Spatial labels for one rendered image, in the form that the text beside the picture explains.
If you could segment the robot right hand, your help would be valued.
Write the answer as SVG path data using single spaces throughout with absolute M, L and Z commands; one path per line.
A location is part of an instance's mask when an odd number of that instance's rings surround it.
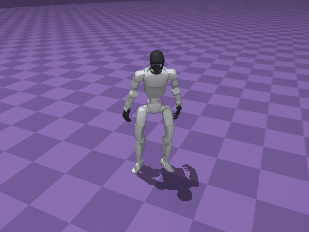
M 123 116 L 122 116 L 127 122 L 131 121 L 131 119 L 129 118 L 129 113 L 130 113 L 130 109 L 128 109 L 127 112 L 124 111 Z

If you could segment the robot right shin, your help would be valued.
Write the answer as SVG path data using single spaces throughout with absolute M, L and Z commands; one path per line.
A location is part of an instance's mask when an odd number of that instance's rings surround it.
M 139 164 L 141 163 L 141 160 L 142 160 L 142 154 L 143 154 L 143 151 L 144 151 L 144 146 L 145 146 L 145 143 L 140 144 L 139 141 L 136 141 L 136 143 L 135 143 L 135 152 L 136 152 L 136 155 L 137 155 L 137 163 L 140 161 Z

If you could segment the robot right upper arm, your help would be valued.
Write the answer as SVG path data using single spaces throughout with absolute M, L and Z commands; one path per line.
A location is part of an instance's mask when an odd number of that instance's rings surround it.
M 140 85 L 140 82 L 144 79 L 144 75 L 145 75 L 144 70 L 136 71 L 134 73 L 132 84 L 131 84 L 131 90 L 130 90 L 131 91 L 131 97 L 130 98 L 137 98 L 138 97 L 137 89 Z

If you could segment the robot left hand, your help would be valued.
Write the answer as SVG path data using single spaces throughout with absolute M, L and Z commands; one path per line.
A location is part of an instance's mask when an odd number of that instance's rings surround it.
M 176 111 L 175 113 L 173 113 L 173 114 L 175 114 L 175 115 L 173 116 L 173 120 L 175 120 L 175 119 L 178 118 L 178 115 L 180 114 L 180 110 L 181 110 L 182 108 L 181 108 L 180 105 L 178 105 L 178 107 L 177 107 L 176 109 L 177 109 L 177 111 Z

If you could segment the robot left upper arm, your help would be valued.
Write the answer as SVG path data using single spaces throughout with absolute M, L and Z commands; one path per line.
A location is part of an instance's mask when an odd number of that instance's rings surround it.
M 170 79 L 170 82 L 171 82 L 171 85 L 172 85 L 172 94 L 173 96 L 176 96 L 176 95 L 180 95 L 180 91 L 179 91 L 179 88 L 178 88 L 178 77 L 177 77 L 177 73 L 174 69 L 167 69 L 168 71 L 168 76 L 169 76 L 169 79 Z

